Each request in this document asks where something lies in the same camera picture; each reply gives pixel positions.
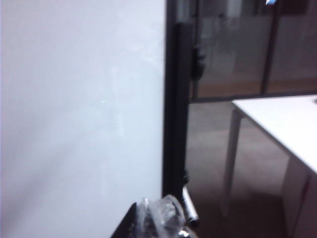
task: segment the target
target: white desk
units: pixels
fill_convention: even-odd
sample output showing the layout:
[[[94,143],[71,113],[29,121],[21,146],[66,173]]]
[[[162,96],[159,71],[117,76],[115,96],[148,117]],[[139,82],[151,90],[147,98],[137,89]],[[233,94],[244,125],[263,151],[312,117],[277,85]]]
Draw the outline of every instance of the white desk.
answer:
[[[242,117],[251,120],[291,158],[297,158],[317,173],[317,95],[246,99],[232,101],[227,160],[221,200],[221,211],[228,215],[230,191]]]

